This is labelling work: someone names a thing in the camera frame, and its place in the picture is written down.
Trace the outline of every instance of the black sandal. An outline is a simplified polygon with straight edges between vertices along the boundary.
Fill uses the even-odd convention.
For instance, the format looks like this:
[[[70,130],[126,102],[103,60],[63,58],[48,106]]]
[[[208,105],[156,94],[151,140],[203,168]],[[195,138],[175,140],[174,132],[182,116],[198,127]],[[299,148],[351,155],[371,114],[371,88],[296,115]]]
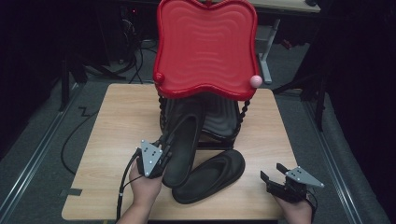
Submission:
[[[242,154],[225,150],[197,166],[183,186],[172,189],[172,195],[178,203],[195,203],[231,185],[244,171]]]
[[[166,187],[181,186],[189,177],[204,120],[205,109],[193,97],[181,99],[172,108],[163,130],[164,139],[173,138],[172,157],[163,175]]]

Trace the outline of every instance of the metal stand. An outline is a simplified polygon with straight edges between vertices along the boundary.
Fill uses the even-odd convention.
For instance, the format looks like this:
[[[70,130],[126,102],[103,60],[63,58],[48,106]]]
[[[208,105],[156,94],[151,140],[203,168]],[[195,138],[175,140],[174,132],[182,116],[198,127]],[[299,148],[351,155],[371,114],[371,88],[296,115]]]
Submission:
[[[267,57],[274,42],[279,23],[280,19],[277,19],[273,26],[258,26],[257,28],[256,40],[263,41],[265,43],[263,53],[259,53],[260,66],[262,68],[262,75],[264,77],[265,84],[272,83],[271,74],[267,64]]]

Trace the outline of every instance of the black cable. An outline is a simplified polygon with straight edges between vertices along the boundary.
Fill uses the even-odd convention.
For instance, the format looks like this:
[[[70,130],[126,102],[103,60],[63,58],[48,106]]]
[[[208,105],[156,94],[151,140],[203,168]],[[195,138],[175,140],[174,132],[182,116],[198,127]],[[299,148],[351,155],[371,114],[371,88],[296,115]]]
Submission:
[[[143,84],[142,78],[140,78],[140,76],[139,76],[139,71],[140,71],[140,69],[142,69],[142,66],[143,66],[143,51],[142,51],[141,48],[139,48],[139,52],[140,52],[140,58],[141,58],[142,60],[141,60],[141,62],[140,62],[139,68],[135,67],[135,68],[136,68],[136,72],[135,72],[134,75],[132,76],[131,81],[129,81],[129,84],[131,84],[131,83],[134,81],[134,78],[135,78],[136,76],[139,78],[140,84]]]
[[[99,112],[99,110],[95,111],[94,113],[90,114],[87,118],[85,118],[74,130],[71,132],[66,140],[64,141],[64,145],[62,146],[62,151],[61,151],[61,161],[62,165],[64,168],[72,175],[76,175],[76,172],[73,171],[72,169],[69,168],[69,166],[66,164],[64,161],[64,149],[66,148],[66,144],[69,142],[70,138],[73,136],[73,134],[78,130],[79,127],[81,127],[88,119],[92,118],[94,115],[96,115]]]
[[[132,165],[132,162],[136,159],[137,155],[139,154],[139,149],[134,153],[134,155],[132,156],[132,158],[129,160],[128,165],[125,167],[125,171],[122,175],[122,180],[120,183],[120,190],[119,190],[119,198],[117,200],[117,218],[116,218],[116,222],[120,219],[121,217],[121,207],[122,207],[122,197],[123,197],[123,192],[125,190],[125,187],[128,186],[129,183],[135,181],[136,179],[142,177],[139,176],[133,180],[131,180],[128,184],[124,185],[125,179],[126,179],[126,175],[128,174],[128,171]]]
[[[317,199],[317,197],[315,197],[315,195],[314,195],[311,191],[307,190],[306,192],[308,192],[309,195],[311,195],[312,198],[315,200],[315,205],[313,205],[313,204],[311,203],[311,201],[309,201],[307,198],[305,198],[305,201],[308,202],[308,204],[309,204],[309,205],[311,206],[311,208],[312,208],[311,223],[313,223],[313,222],[314,222],[314,218],[315,218],[315,213],[316,213],[317,210],[318,210],[318,199]]]

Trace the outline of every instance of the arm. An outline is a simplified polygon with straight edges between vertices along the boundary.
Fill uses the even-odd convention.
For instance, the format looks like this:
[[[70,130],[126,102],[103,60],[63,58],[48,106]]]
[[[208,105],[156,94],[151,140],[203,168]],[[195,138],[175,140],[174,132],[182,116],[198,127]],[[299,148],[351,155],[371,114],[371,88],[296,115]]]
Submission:
[[[136,160],[132,163],[129,179],[133,180],[139,177]],[[121,216],[117,224],[146,224],[149,219],[149,213],[154,205],[158,194],[161,191],[163,177],[148,179],[144,176],[136,179],[131,183],[134,200],[131,206]]]
[[[306,201],[299,203],[288,203],[274,196],[282,208],[283,215],[289,224],[311,224],[312,208]]]

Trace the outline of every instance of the gray carpet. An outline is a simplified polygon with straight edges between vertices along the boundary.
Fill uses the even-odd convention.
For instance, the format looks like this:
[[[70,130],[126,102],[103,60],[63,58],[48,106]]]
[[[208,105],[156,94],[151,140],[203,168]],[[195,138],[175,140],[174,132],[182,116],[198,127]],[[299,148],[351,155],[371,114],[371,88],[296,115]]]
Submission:
[[[273,84],[263,85],[263,88],[274,89],[291,81],[301,59],[309,46],[296,47],[291,50],[282,46],[273,45],[268,57],[269,68]],[[143,51],[144,60],[139,75],[143,80],[150,80],[153,58],[151,51]],[[111,69],[118,69],[121,65],[114,65]],[[130,81],[134,69],[124,74],[126,82]],[[64,114],[59,128],[49,141],[48,151],[42,161],[37,162],[37,169],[30,180],[26,190],[20,198],[15,200],[15,207],[11,207],[4,223],[70,223],[62,219],[62,209],[65,202],[64,191],[72,184],[73,176],[67,172],[61,162],[61,152],[67,137],[78,125],[97,111],[104,98],[106,87],[114,82],[108,78],[90,76],[88,83],[77,88],[79,94],[67,113]],[[290,139],[295,157],[299,165],[325,183],[324,189],[314,189],[318,198],[318,211],[314,223],[353,223],[350,215],[340,200],[340,192],[334,183],[332,170],[322,152],[323,139],[331,149],[333,159],[346,182],[356,208],[358,209],[358,222],[354,223],[389,223],[387,216],[375,199],[359,165],[354,160],[346,140],[342,134],[335,115],[332,111],[330,100],[327,98],[326,110],[323,117],[323,133],[318,133],[312,123],[309,108],[310,103],[302,103],[298,91],[287,91],[276,96],[282,119]],[[28,164],[37,146],[43,139],[52,121],[59,116],[60,85],[57,85],[50,99],[44,103],[31,117],[19,140],[0,162],[1,191],[0,202],[6,202],[8,193],[18,177],[23,174],[23,169]],[[94,124],[95,116],[87,119],[74,135],[68,140],[64,148],[64,160],[71,170],[76,171],[83,150],[87,144]],[[72,223],[102,223],[103,221],[87,221]]]

